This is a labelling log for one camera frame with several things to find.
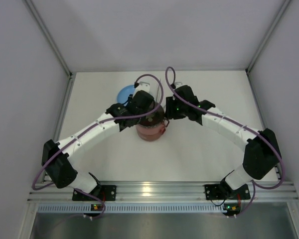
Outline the grey lid with handle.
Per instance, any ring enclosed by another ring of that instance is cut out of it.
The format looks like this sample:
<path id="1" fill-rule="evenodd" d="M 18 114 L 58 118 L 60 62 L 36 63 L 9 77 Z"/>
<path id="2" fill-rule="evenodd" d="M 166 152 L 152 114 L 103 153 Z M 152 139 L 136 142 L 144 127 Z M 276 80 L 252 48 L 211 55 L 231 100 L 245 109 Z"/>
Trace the grey lid with handle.
<path id="1" fill-rule="evenodd" d="M 154 113 L 147 115 L 139 122 L 139 125 L 145 128 L 157 127 L 160 124 L 163 126 L 169 125 L 169 120 L 165 117 L 165 111 L 162 106 L 159 106 Z"/>

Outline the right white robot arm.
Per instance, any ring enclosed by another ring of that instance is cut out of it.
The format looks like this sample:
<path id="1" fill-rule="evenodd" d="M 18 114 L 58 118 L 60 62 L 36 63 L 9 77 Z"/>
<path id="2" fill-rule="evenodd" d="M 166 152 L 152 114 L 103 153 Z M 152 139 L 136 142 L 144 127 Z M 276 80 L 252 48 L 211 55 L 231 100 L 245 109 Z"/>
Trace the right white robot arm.
<path id="1" fill-rule="evenodd" d="M 257 130 L 230 118 L 208 100 L 199 101 L 192 88 L 181 83 L 169 85 L 173 95 L 166 98 L 169 119 L 188 118 L 225 137 L 243 153 L 242 163 L 221 181 L 220 189 L 230 195 L 246 183 L 263 179 L 281 162 L 275 133 Z"/>

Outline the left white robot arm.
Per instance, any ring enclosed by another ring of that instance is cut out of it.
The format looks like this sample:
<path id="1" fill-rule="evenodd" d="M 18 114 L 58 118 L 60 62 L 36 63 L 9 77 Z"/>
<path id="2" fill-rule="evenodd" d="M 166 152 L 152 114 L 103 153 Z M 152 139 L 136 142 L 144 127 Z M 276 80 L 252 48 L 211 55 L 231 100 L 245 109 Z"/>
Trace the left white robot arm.
<path id="1" fill-rule="evenodd" d="M 42 164 L 52 182 L 59 189 L 67 186 L 85 193 L 98 195 L 101 190 L 99 180 L 90 172 L 79 168 L 84 154 L 109 136 L 133 127 L 153 109 L 154 97 L 150 94 L 149 83 L 136 84 L 127 105 L 111 105 L 96 121 L 71 135 L 44 144 Z"/>

